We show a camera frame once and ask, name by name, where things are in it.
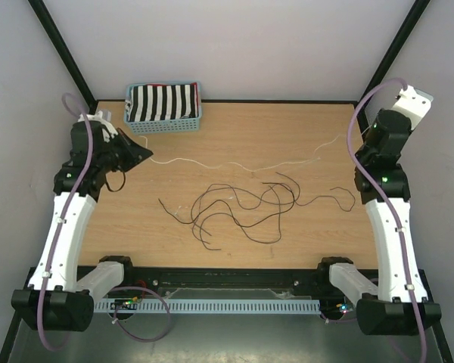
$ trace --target tangled black wire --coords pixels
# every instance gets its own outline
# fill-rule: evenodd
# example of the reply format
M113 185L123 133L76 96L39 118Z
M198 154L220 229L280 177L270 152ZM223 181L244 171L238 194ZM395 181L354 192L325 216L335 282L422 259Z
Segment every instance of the tangled black wire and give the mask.
M279 174L280 176L284 177L284 178L287 178L289 179L291 182L293 182L296 187L297 187L297 195L295 195L293 189L286 183L279 183L279 182L263 182L262 184L265 184L265 185L268 185L268 189L266 189L260 196L256 195L255 193L252 193L251 191L248 191L246 189L243 189L243 188L237 188L237 187L233 187L231 185L228 185L228 184L211 184L206 190L205 192L203 192L196 200L195 202L193 203L193 205L191 206L191 209L190 209L190 218L191 218L191 221L182 221L180 218L178 218L176 216L175 213L172 213L170 212L166 207L165 207L165 204L161 201L160 198L158 198L158 201L160 202L161 206L163 207L163 209L165 210L165 212L167 212L169 215L171 215L176 221L178 221L179 223L182 223L183 225L192 225L191 227L191 233L194 235L195 238L197 238L203 245L204 247L207 249L207 250L210 250L210 251L220 251L221 249L220 248L212 248L210 247L210 242L205 240L204 239L204 235L203 234L208 234L209 236L212 236L212 234L207 231L205 228L204 228L204 224L205 222L214 217L214 216L228 216L230 218L232 218L232 221L242 230L242 232L244 232L245 236L253 241L253 242L256 242L258 244L275 244L277 242L279 242L282 238L282 233L281 233L281 215L284 214L284 213L287 213L289 212L291 209L294 208L295 205L298 205L298 206L308 206L310 205L311 203L313 203L315 200L318 200L319 198L331 198L331 199L334 199L338 206L340 207L340 209L344 212L351 212L351 210L353 209L353 207L355 206L355 202L356 202L356 199L355 199L355 196L353 195L353 193L351 191L349 191L348 189L346 188L342 188L342 187L335 187L335 188L331 188L330 191L333 191L333 190L336 190L336 189L340 189L342 191L346 191L353 199L353 202L351 204L351 206L349 208L343 208L343 206L341 206L341 203L340 201L333 195L330 195L330 194L321 194L321 195L318 195L316 197L314 197L313 199L309 200L308 202L306 203L299 203L298 200L300 199L300 195L301 195L301 186L299 185L299 183L297 183L294 179L292 179L291 177L287 176L287 175L284 175L284 174L281 174L280 172L277 172L277 174ZM281 202L281 198L279 197L279 194L278 192L276 192L276 188L284 188L284 190L286 190L292 197L292 200L290 199L289 202L286 202L286 203L282 203ZM235 215L234 215L234 212L232 211L232 208L230 207L229 203L227 203L226 201L224 201L223 199L217 199L217 200L214 200L211 204L209 204L209 206L205 207L202 209L201 207L201 204L202 204L202 199L209 193L212 193L214 191L223 191L223 190L232 190L234 195L235 195L235 199L237 200L237 204L244 210L254 210L256 208L259 208L260 205L262 203L267 203L267 204L272 204L272 205L276 205L278 206L278 212L276 213L272 213L272 214L269 214L268 216L262 218L261 220L251 224L251 225L242 225L237 218L235 218ZM239 199L239 196L238 196L238 192L241 191L243 193L247 193L249 194L250 196L252 197L255 197L256 199L258 199L258 204L256 206L252 206L252 207L247 207L247 206L243 206L242 203L241 203L241 200ZM269 201L269 200L265 200L264 199L264 196L266 194L268 194L269 192L272 192L276 199L277 199L277 203L276 202L272 202L272 201ZM216 204L223 204L225 206L227 206L227 208L229 209L229 212L215 212L215 213L212 213L210 215L208 215L207 217L205 217L201 222L199 222L199 220L201 219L201 216L207 211L209 210L210 208L212 208L213 206L215 206ZM195 206L198 204L198 210L197 210L197 215L194 216L194 210L195 210ZM251 237L248 233L247 233L247 229L248 228L252 228L252 227L255 227L256 225L259 225L260 223L266 221L267 219L270 219L272 217L278 217L278 236L277 238L275 238L274 240L259 240L259 239L256 239L256 238L253 238Z

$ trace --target striped cloth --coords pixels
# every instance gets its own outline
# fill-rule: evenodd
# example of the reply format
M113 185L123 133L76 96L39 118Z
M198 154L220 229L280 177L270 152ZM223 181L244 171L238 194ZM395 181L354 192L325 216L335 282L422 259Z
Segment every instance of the striped cloth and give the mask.
M128 121L160 121L198 117L197 83L137 85L126 104Z

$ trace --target black cable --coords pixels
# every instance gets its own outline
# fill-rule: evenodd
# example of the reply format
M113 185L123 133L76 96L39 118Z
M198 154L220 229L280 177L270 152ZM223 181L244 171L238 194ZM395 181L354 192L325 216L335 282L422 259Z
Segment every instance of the black cable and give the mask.
M297 196L294 195L294 192L293 190L291 189L291 187L285 183L277 183L277 182L264 182L263 184L266 184L266 185L269 185L269 189L267 189L266 191L264 191L260 196L256 195L255 193L252 193L251 191L248 191L246 189L243 189L243 188L237 188L237 187L233 187L231 185L228 185L228 184L219 184L219 183L214 183L214 184L211 184L206 190L205 192L203 192L196 200L195 202L193 203L191 209L190 209L190 217L191 217L191 221L190 222L185 222L185 221L182 221L180 218L178 218L175 214L171 213L164 205L164 203L161 201L160 198L158 198L158 201L160 202L161 206L163 207L163 209L165 210L166 213L168 213L169 215L171 215L173 218L176 219L177 222L179 223L182 223L184 225L192 225L192 228L191 228L191 232L193 234L193 236L199 240L203 245L204 247L207 249L207 250L220 250L220 249L217 249L217 248L211 248L211 247L208 247L207 245L210 245L211 243L207 240L205 240L202 236L202 233L205 232L207 233L209 236L212 236L212 234L210 232L208 232L205 228L204 228L204 224L205 222L213 217L213 216L229 216L230 218L232 218L232 221L239 227L241 228L241 230L243 231L243 233L245 234L245 236L249 239L249 240L252 240L253 242L256 242L256 243L259 243L259 244L274 244L276 242L279 242L281 240L281 214L283 213L286 213L288 211L290 211L294 205L298 205L298 206L307 206L311 203L313 203L315 200L317 200L318 198L323 198L323 197L328 197L328 198L332 198L334 199L338 206L340 207L341 210L343 210L344 212L350 212L355 203L356 203L356 198L354 197L354 195L351 193L351 191L349 191L348 189L346 188L342 188L342 187L335 187L335 188L332 188L330 189L331 191L335 190L335 189L341 189L343 191L346 191L348 194L350 194L350 196L353 198L353 203L352 205L350 206L349 209L345 209L341 206L341 203L340 201L335 197L335 196L332 196L332 195L319 195L315 198L313 198L312 200L308 201L307 203L299 203L298 200L300 198L300 195L301 195L301 187L299 185L299 183L297 183L294 179L292 179L291 177L287 176L287 175L284 175L284 174L281 174L280 172L277 172L277 174L279 174L280 176L282 177L285 177L287 179L289 179L290 181L292 181L298 188L298 193L297 193ZM286 189L287 191L289 191L291 193L291 196L292 196L292 200L287 202L287 203L282 203L281 202L281 199L278 195L278 193L276 193L276 191L274 190L274 188L277 186L277 185L281 185L284 189ZM218 200L214 200L209 206L207 206L206 208L201 208L201 203L202 203L202 200L203 198L208 194L208 193L211 193L211 192L214 192L214 191L222 191L222 190L232 190L234 195L235 195L235 199L237 201L237 204L244 210L254 210L256 208L258 208L262 203L267 203L267 204L272 204L272 205L277 205L279 207L279 212L278 213L273 213L273 214L270 214L269 216L259 220L258 222L256 223L253 223L252 225L242 225L239 220L235 217L235 214L234 212L232 211L232 208L230 207L230 205L225 202L223 199L218 199ZM250 196L253 196L255 197L256 199L258 199L259 203L256 205L256 206L243 206L242 203L241 203L241 200L240 200L240 197L238 195L238 192L244 192L244 193L247 193L249 194ZM265 194L269 193L270 191L272 191L275 195L276 195L276 198L278 200L277 203L275 202L271 202L269 200L265 200L264 199L264 196ZM197 212L197 215L194 217L194 209L195 209L195 206L196 204L198 203L198 212ZM200 217L207 211L209 210L211 207L213 207L215 204L217 203L223 203L227 206L227 208L229 209L229 213L227 212L216 212L216 213L213 213L209 216L207 216L200 224L198 224L198 221L200 219ZM287 206L287 205L290 205L289 208L287 208L285 211L282 211L281 207L282 206ZM272 241L264 241L264 240L256 240L255 238L252 238L246 231L247 228L252 228L264 221L266 221L267 219L269 218L272 218L273 216L278 216L278 234L279 234L279 237L275 240L272 240ZM197 236L195 234L195 228L199 228L199 235Z
M274 184L275 186L276 186L276 185L281 185L281 186L285 187L284 185L282 185L282 184L280 184L280 183L273 183L273 184ZM287 209L287 210L285 210L284 212L282 212L282 211L281 211L281 201L280 201L280 199L279 199L279 195L275 192L274 187L269 186L269 190L273 191L274 194L276 195L276 197L277 197L278 200L279 200L279 212L278 212L278 213L273 213L273 214L271 214L271 215L265 217L264 219L262 219L262 220L260 220L260 221L258 221L258 222L256 222L256 223L254 223L253 225L241 225L240 222L234 217L233 212L232 212L232 209L231 209L231 207L229 206L229 204L226 203L224 200L218 200L218 201L221 201L221 202L223 202L223 203L225 203L225 204L227 205L227 207L229 208L230 214L229 214L229 213L225 213L225 212L217 212L217 213L213 213L213 214L209 215L208 217L206 217L206 218L202 221L202 223L201 223L200 232L199 232L200 238L198 238L198 239L200 239L200 241L201 241L202 243L203 243L203 242L206 242L206 241L202 238L201 234L202 234L202 227L203 227L203 224L204 224L209 218L211 218L211 217L213 217L213 216L224 215L224 216L229 216L229 217L231 217L232 220L234 221L234 223L235 223L236 225L238 225L238 226L241 228L241 230L244 232L245 236L246 236L247 238L249 238L249 239L250 239L251 241L253 241L253 242L256 242L256 243L258 243L258 244L275 244L276 242L279 242L279 241L281 240L281 238L282 238L282 233L281 233L281 214L282 214L282 213L286 213L286 212L288 212L289 210L291 210L291 208L294 206L294 203L292 204L292 206L291 206L289 209ZM262 223L262 222L266 221L267 219L269 219L269 218L271 218L271 217L273 217L273 216L278 216L278 233L279 233L279 237L276 238L275 240L271 240L271 241L256 240L255 238L252 238L251 236L249 236L249 234L245 231L246 228L252 228L253 226L258 225L259 223Z
M126 173L125 173L123 170L121 170L121 172L122 172L122 174L123 174L123 183L121 184L120 188L119 188L119 189L116 189L115 191L114 191L113 189L111 189L111 186L109 185L109 182L107 181L107 176L105 176L105 178L106 178L106 183L105 183L105 184L106 184L106 188L107 188L111 193L116 193L116 192L122 190L122 189L124 188L125 184L126 184Z

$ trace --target blue basket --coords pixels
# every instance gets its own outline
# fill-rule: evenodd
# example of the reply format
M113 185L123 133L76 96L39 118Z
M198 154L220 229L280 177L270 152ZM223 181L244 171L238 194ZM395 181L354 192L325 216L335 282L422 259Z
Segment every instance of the blue basket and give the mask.
M123 121L129 127L131 132L135 135L143 134L157 134L161 132L184 132L184 131L198 131L200 128L200 118L202 117L202 100L200 96L200 83L197 81L190 82L143 82L129 85L126 89L126 102L131 101L131 90L137 85L146 85L150 83L161 85L189 85L197 83L197 97L198 97L198 117L193 119L166 119L163 121L128 121L128 110L125 109Z

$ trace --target white cord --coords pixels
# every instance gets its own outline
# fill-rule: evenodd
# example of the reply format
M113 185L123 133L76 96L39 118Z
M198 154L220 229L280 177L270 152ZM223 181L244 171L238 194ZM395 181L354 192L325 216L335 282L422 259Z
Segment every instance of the white cord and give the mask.
M325 147L325 146L328 146L328 145L331 145L333 144L336 140L338 140L340 137L344 137L346 135L342 135L342 134L339 134L336 138L334 138L332 141L330 142L326 142L324 144L321 144L319 145L314 151L313 151L313 156L315 155L316 151L318 151L319 149L321 149L322 147ZM146 140L146 143L145 143L145 147L148 146L148 139L146 138L146 136L141 136L142 138L144 138ZM239 163L236 163L234 161L229 161L227 163L223 163L223 164L220 164L220 165L217 165L217 166L208 166L208 165L205 165L203 163L200 163L199 161L196 161L196 160L193 160L193 159L185 159L183 157L176 157L175 159L171 159L171 160L168 160L168 161L156 161L154 160L153 158L149 158L149 160L151 160L153 163L156 163L156 164L160 164L160 165L166 165L166 164L170 164L170 163L173 163L175 161L188 161L188 162L191 162L191 163L196 163L200 166L203 166L204 168L207 168L207 169L219 169L221 168L222 166L224 165L228 165L228 164L232 164L232 165L237 165L237 166L240 166L242 169L248 171L248 172L259 172L260 170L267 170L267 169L274 169L274 168L277 168L278 166L281 166L281 165L293 165L293 164L304 164L304 163L313 163L317 160L320 160L321 157L316 157L314 159L308 159L308 160L301 160L301 161L284 161L283 163L279 163L279 164L276 164L276 165L273 165L273 166L266 166L264 168L259 168L259 169L248 169L246 168L245 166L239 164Z
M368 125L368 127L363 130L361 136L363 136L363 134L365 134L365 132L367 132L371 127L372 127L372 125Z

